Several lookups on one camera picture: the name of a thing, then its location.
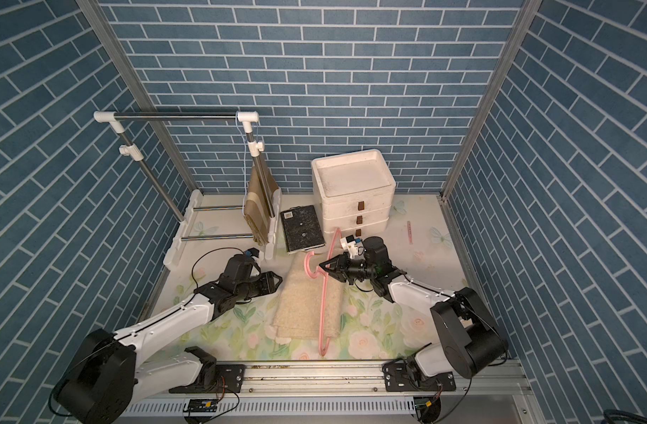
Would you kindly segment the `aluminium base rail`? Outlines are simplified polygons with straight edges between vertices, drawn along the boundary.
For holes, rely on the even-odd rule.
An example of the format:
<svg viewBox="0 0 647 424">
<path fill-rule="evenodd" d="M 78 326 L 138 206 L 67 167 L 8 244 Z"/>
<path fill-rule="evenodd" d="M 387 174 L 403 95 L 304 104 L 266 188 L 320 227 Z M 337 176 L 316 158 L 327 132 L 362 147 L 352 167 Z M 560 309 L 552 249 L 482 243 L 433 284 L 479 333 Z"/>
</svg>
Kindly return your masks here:
<svg viewBox="0 0 647 424">
<path fill-rule="evenodd" d="M 516 360 L 420 383 L 400 360 L 222 362 L 226 392 L 161 393 L 121 423 L 541 423 Z"/>
</svg>

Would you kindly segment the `beige brown plaid scarf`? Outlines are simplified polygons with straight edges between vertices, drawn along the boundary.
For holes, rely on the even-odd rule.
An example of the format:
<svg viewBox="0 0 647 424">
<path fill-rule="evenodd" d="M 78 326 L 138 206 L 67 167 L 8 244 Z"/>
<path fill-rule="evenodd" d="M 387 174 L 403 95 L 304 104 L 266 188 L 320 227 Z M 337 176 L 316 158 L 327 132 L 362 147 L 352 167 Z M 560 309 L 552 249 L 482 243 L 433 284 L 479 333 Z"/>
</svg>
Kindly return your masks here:
<svg viewBox="0 0 647 424">
<path fill-rule="evenodd" d="M 243 215 L 252 231 L 255 242 L 263 247 L 268 243 L 271 223 L 269 207 L 260 184 L 255 166 L 251 167 L 248 193 L 244 201 Z"/>
</svg>

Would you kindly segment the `black hardcover book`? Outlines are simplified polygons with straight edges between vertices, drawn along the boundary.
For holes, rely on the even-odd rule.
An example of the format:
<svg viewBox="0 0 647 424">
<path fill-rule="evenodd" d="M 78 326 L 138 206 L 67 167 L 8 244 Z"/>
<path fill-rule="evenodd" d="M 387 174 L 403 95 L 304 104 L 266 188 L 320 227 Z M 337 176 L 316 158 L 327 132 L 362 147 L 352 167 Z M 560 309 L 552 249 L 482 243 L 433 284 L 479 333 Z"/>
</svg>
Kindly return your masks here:
<svg viewBox="0 0 647 424">
<path fill-rule="evenodd" d="M 294 254 L 325 245 L 325 236 L 314 205 L 297 206 L 280 213 L 286 252 Z"/>
</svg>

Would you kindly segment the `steel clothes rack white joints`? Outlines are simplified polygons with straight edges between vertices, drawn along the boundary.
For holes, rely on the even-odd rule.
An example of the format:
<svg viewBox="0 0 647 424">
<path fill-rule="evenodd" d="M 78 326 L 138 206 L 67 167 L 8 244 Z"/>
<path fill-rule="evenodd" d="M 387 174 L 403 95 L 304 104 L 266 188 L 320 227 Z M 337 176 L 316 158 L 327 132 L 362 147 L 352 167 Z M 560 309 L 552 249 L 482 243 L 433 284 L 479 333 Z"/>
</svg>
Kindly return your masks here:
<svg viewBox="0 0 647 424">
<path fill-rule="evenodd" d="M 154 187 L 161 193 L 180 222 L 173 237 L 164 264 L 169 269 L 178 265 L 185 247 L 203 240 L 230 240 L 230 231 L 202 230 L 199 214 L 205 194 L 241 194 L 244 196 L 242 178 L 242 138 L 235 126 L 235 116 L 242 123 L 248 142 L 246 163 L 249 180 L 251 167 L 255 166 L 271 218 L 268 243 L 260 250 L 260 259 L 274 257 L 278 241 L 278 213 L 281 190 L 270 172 L 265 159 L 265 142 L 257 136 L 260 116 L 255 111 L 98 111 L 93 118 L 109 125 L 121 139 L 120 153 L 138 163 Z M 165 134 L 162 143 L 173 152 L 173 159 L 182 164 L 187 177 L 192 180 L 192 194 L 187 208 L 177 205 L 171 194 L 145 162 L 143 149 L 126 134 L 129 123 L 143 122 L 156 132 Z M 242 199 L 236 211 L 242 215 Z"/>
</svg>

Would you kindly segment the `beige knitted cloth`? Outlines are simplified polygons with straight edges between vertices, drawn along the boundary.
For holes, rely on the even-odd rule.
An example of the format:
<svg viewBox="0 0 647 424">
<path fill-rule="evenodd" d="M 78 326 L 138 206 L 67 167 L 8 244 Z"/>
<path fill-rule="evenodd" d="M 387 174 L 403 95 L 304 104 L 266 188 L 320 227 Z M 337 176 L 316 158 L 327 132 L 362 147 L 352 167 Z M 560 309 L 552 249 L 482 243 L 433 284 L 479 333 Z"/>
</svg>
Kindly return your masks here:
<svg viewBox="0 0 647 424">
<path fill-rule="evenodd" d="M 279 296 L 279 306 L 272 326 L 281 338 L 318 338 L 321 320 L 323 277 L 311 279 L 305 272 L 304 253 L 293 258 L 293 265 Z M 340 334 L 340 318 L 345 288 L 331 277 L 327 283 L 323 336 L 334 338 Z"/>
</svg>

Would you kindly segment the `white three-drawer storage box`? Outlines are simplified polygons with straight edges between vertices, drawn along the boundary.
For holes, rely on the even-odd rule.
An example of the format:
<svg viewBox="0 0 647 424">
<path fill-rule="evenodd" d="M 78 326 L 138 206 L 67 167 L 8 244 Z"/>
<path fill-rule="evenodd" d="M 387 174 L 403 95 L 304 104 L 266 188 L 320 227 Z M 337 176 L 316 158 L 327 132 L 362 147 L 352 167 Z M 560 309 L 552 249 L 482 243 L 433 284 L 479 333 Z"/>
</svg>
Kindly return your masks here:
<svg viewBox="0 0 647 424">
<path fill-rule="evenodd" d="M 321 157 L 311 167 L 314 206 L 325 238 L 337 229 L 362 238 L 386 229 L 396 182 L 379 150 Z"/>
</svg>

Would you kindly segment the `pink plastic hanger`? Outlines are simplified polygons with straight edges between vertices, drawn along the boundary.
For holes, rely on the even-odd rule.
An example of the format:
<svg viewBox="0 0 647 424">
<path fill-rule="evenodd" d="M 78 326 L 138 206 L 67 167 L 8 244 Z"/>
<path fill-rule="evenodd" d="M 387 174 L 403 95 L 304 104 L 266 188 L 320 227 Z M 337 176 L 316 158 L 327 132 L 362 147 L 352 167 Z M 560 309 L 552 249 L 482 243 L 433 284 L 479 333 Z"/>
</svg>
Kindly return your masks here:
<svg viewBox="0 0 647 424">
<path fill-rule="evenodd" d="M 332 299 L 329 299 L 329 275 L 326 271 L 317 266 L 315 269 L 310 263 L 315 256 L 314 251 L 307 252 L 304 258 L 304 271 L 307 277 L 315 282 L 318 281 L 322 284 L 321 301 L 320 301 L 320 316 L 318 324 L 318 352 L 323 358 L 326 358 L 331 347 L 332 339 L 335 339 L 340 334 L 340 318 L 341 318 L 341 299 L 343 291 L 341 289 L 334 289 L 332 292 Z"/>
</svg>

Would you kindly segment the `floral table mat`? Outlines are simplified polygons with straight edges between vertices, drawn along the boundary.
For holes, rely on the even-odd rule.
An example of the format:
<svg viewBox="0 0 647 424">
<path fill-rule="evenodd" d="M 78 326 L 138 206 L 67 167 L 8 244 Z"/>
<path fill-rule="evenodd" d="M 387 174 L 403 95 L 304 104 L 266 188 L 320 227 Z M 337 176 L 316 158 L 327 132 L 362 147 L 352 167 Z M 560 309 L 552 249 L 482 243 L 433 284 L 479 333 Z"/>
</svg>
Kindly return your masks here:
<svg viewBox="0 0 647 424">
<path fill-rule="evenodd" d="M 202 230 L 230 231 L 230 240 L 194 242 L 182 254 L 159 292 L 153 309 L 158 314 L 191 295 L 196 284 L 217 278 L 236 249 L 253 247 L 243 239 L 248 225 L 236 211 L 238 195 L 208 195 L 199 214 Z M 406 221 L 411 222 L 413 245 L 408 244 Z M 468 285 L 447 227 L 438 196 L 397 194 L 389 222 L 380 234 L 394 265 L 413 279 L 434 288 L 459 290 Z M 327 360 L 381 360 L 408 355 L 438 343 L 431 316 L 398 306 L 370 292 L 368 283 L 345 288 L 340 334 L 332 339 Z M 260 297 L 221 318 L 196 328 L 162 348 L 154 360 L 164 360 L 198 346 L 218 360 L 318 360 L 316 339 L 276 336 L 272 326 L 279 294 Z"/>
</svg>

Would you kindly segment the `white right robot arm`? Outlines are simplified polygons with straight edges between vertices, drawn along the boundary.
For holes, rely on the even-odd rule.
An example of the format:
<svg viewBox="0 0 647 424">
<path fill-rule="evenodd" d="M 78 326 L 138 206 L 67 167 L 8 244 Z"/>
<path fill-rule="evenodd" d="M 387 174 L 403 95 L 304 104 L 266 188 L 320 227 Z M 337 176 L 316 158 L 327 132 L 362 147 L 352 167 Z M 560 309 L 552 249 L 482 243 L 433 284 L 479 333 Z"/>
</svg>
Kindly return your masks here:
<svg viewBox="0 0 647 424">
<path fill-rule="evenodd" d="M 475 290 L 449 291 L 418 282 L 392 263 L 380 237 L 349 236 L 340 243 L 343 253 L 317 267 L 325 275 L 350 285 L 368 281 L 378 297 L 432 317 L 438 343 L 406 360 L 415 380 L 449 372 L 471 379 L 505 360 L 509 344 Z"/>
</svg>

